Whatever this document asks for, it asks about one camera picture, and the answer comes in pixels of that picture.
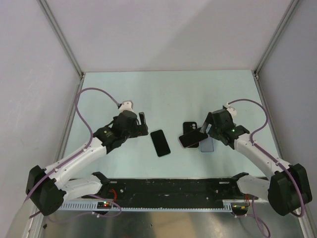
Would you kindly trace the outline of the pink-edged black phone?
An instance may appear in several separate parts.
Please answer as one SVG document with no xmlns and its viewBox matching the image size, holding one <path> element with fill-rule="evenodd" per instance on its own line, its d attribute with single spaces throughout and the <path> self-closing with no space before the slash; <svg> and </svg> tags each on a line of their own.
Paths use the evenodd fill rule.
<svg viewBox="0 0 317 238">
<path fill-rule="evenodd" d="M 179 136 L 179 141 L 184 148 L 188 148 L 207 138 L 208 135 L 205 132 L 201 132 L 200 128 L 196 128 L 184 135 Z"/>
</svg>

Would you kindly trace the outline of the black phone case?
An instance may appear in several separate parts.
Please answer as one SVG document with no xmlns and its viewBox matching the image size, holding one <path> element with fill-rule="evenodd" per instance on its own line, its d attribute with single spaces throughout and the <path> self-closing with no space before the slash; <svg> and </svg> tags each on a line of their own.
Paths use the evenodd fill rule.
<svg viewBox="0 0 317 238">
<path fill-rule="evenodd" d="M 194 121 L 183 122 L 183 134 L 186 134 L 186 133 L 196 129 L 196 127 L 197 127 L 197 123 Z M 189 146 L 188 148 L 198 148 L 198 147 L 199 147 L 199 144 L 196 143 L 196 144 Z"/>
</svg>

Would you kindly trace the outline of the light blue phone case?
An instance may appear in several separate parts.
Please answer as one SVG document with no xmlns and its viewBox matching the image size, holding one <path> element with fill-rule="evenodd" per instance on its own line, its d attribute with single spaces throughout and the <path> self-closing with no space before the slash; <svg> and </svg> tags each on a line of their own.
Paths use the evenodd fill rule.
<svg viewBox="0 0 317 238">
<path fill-rule="evenodd" d="M 212 153 L 214 152 L 213 139 L 208 137 L 199 142 L 199 149 L 201 153 Z"/>
</svg>

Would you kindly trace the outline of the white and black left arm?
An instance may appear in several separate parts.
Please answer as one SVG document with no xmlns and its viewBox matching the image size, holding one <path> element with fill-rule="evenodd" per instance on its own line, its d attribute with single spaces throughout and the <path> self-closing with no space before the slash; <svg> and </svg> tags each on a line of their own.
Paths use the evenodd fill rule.
<svg viewBox="0 0 317 238">
<path fill-rule="evenodd" d="M 68 157 L 41 168 L 36 165 L 29 171 L 26 194 L 48 216 L 65 202 L 83 196 L 106 198 L 110 193 L 110 180 L 101 172 L 85 178 L 73 176 L 93 161 L 119 148 L 127 139 L 148 135 L 145 114 L 124 110 L 113 121 L 91 134 L 87 143 Z"/>
</svg>

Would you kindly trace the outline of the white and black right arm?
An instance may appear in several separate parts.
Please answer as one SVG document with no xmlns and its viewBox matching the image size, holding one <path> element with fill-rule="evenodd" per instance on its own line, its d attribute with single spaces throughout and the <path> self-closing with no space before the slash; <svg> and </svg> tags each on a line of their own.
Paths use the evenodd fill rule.
<svg viewBox="0 0 317 238">
<path fill-rule="evenodd" d="M 267 178 L 266 180 L 242 175 L 229 186 L 229 193 L 239 199 L 245 194 L 268 201 L 281 216 L 292 213 L 313 199 L 306 169 L 301 164 L 292 165 L 269 153 L 251 139 L 250 132 L 233 122 L 230 109 L 209 112 L 201 128 L 211 138 L 230 146 L 248 158 Z"/>
</svg>

